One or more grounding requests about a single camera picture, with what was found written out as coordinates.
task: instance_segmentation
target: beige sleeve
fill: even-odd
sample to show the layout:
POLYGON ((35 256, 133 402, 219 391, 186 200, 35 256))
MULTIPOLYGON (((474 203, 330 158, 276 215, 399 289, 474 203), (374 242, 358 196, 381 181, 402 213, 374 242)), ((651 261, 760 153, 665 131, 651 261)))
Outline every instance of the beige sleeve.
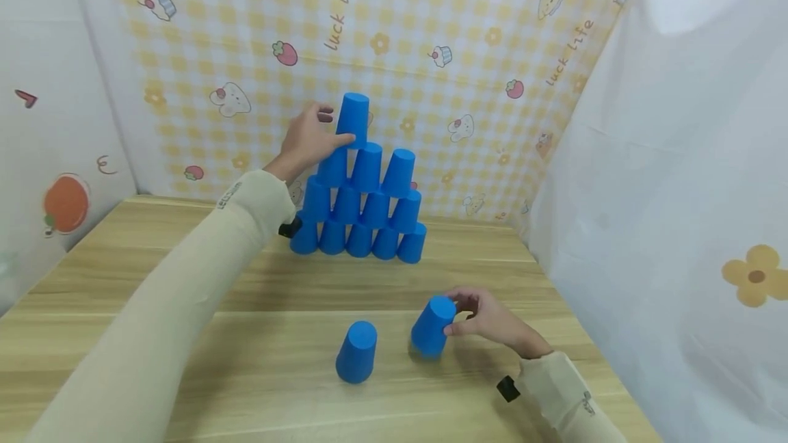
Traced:
POLYGON ((25 441, 164 441, 192 345, 235 278, 295 215, 284 182, 244 174, 140 284, 25 441))
POLYGON ((534 396, 542 415, 564 443, 627 441, 593 400, 586 382, 564 353, 521 360, 514 385, 534 396))

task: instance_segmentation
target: orange fruit print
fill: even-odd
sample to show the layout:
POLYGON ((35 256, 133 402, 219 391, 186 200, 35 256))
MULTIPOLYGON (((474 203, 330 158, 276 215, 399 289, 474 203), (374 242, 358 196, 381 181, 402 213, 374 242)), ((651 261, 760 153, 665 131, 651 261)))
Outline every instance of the orange fruit print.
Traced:
POLYGON ((63 173, 44 195, 44 235, 57 231, 69 234, 76 230, 88 215, 90 206, 88 184, 79 175, 63 173))

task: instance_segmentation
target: patterned wall cloth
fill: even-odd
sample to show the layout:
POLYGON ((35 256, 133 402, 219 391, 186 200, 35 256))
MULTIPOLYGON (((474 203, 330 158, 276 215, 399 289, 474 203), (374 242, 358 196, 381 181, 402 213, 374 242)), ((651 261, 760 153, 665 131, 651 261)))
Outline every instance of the patterned wall cloth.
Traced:
POLYGON ((156 193, 217 198, 304 101, 357 91, 369 139, 416 153, 423 214, 518 224, 626 0, 119 1, 156 193))

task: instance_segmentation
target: sleeve cuff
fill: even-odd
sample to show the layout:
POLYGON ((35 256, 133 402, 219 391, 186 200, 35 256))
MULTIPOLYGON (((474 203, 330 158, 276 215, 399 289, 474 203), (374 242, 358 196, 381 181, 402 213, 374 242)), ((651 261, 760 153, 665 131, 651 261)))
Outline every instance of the sleeve cuff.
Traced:
POLYGON ((264 170, 245 173, 216 203, 216 210, 229 210, 252 226, 244 226, 260 246, 279 232, 279 226, 296 218, 287 185, 264 170))
POLYGON ((552 427, 558 427, 574 406, 590 398, 580 372, 559 351, 538 360, 520 360, 520 375, 514 385, 537 400, 542 415, 552 427))

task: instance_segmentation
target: blue plastic cup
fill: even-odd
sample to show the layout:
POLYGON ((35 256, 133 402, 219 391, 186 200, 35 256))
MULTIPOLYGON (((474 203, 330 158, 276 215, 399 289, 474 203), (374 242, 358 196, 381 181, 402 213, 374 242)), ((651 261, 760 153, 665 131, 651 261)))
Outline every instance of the blue plastic cup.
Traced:
POLYGON ((410 181, 413 178, 413 167, 416 163, 416 154, 408 149, 394 149, 389 168, 383 177, 380 189, 383 193, 393 198, 404 199, 410 192, 410 181))
POLYGON ((377 191, 380 188, 380 162, 382 159, 383 148, 374 142, 367 142, 363 149, 358 149, 351 176, 353 188, 361 193, 377 191))
POLYGON ((372 251, 372 228, 363 224, 354 224, 350 229, 345 249, 350 256, 357 258, 368 256, 372 251))
POLYGON ((369 98, 358 92, 346 92, 340 108, 340 120, 337 121, 337 133, 352 133, 356 141, 348 148, 362 149, 367 145, 367 127, 369 126, 369 98))
POLYGON ((361 383, 372 375, 378 331, 364 320, 350 325, 337 354, 337 375, 348 383, 361 383))
POLYGON ((405 263, 419 263, 426 237, 427 226, 417 222, 414 232, 403 235, 402 241, 399 242, 399 248, 396 252, 399 259, 405 263))
POLYGON ((457 308, 446 296, 433 296, 410 329, 410 344, 426 359, 441 355, 446 345, 444 327, 454 321, 457 308))
POLYGON ((331 189, 320 183, 316 174, 306 179, 302 219, 323 222, 331 214, 331 189))
POLYGON ((410 190, 406 198, 399 199, 394 206, 391 219, 392 229, 410 234, 416 230, 416 222, 419 221, 419 208, 421 206, 421 192, 410 190))
POLYGON ((342 224, 356 224, 361 213, 361 194, 351 185, 345 184, 337 191, 331 218, 342 224))
POLYGON ((326 255, 337 255, 344 250, 345 245, 345 226, 341 222, 329 219, 323 222, 323 230, 320 234, 320 242, 317 246, 326 255))
POLYGON ((389 224, 389 205, 391 199, 380 192, 367 194, 364 210, 361 213, 361 224, 373 230, 379 230, 389 224))
POLYGON ((299 255, 309 255, 317 251, 317 222, 304 218, 304 211, 299 211, 301 229, 290 238, 290 250, 299 255))
POLYGON ((378 230, 378 235, 372 244, 372 254, 380 260, 392 260, 396 256, 396 244, 399 233, 390 228, 378 230))
POLYGON ((347 146, 334 149, 331 156, 317 165, 317 180, 332 189, 344 185, 347 180, 347 146))

